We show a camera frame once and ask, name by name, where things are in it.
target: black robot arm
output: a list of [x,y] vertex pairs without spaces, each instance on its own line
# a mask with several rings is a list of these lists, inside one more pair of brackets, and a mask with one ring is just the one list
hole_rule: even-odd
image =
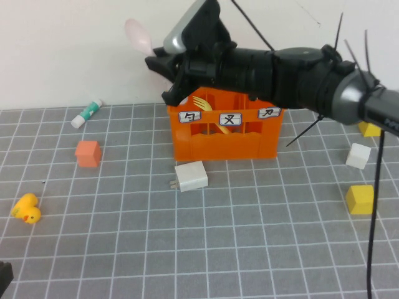
[[361,120],[399,136],[399,93],[343,61],[335,47],[240,49],[219,19],[217,0],[197,0],[145,59],[173,82],[162,94],[178,106],[200,87],[246,93],[281,108],[307,108],[345,125]]

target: yellow cube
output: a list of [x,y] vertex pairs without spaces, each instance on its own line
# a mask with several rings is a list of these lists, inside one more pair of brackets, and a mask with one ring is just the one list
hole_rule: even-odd
[[374,188],[372,185],[351,186],[345,198],[351,215],[371,215],[373,212]]
[[366,123],[365,121],[362,121],[358,125],[364,137],[374,137],[381,135],[381,129],[376,125],[373,125],[372,123]]

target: white cube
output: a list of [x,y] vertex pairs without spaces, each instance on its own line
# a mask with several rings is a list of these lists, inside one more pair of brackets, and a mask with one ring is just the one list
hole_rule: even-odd
[[364,169],[370,157],[371,148],[368,146],[360,145],[358,143],[352,144],[350,148],[346,165]]
[[206,187],[208,176],[202,161],[175,166],[180,191],[188,191]]

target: yellow rubber duck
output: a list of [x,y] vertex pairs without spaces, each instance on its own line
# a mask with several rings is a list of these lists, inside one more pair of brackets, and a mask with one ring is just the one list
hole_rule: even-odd
[[35,207],[37,202],[38,200],[35,194],[25,194],[12,208],[11,215],[15,218],[21,218],[26,223],[36,223],[37,221],[39,221],[42,215],[40,210]]

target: toothpaste tube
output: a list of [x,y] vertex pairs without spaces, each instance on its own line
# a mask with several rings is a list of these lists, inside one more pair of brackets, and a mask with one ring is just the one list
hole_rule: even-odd
[[100,100],[94,100],[87,106],[78,116],[76,116],[70,123],[76,129],[80,128],[93,114],[102,106]]

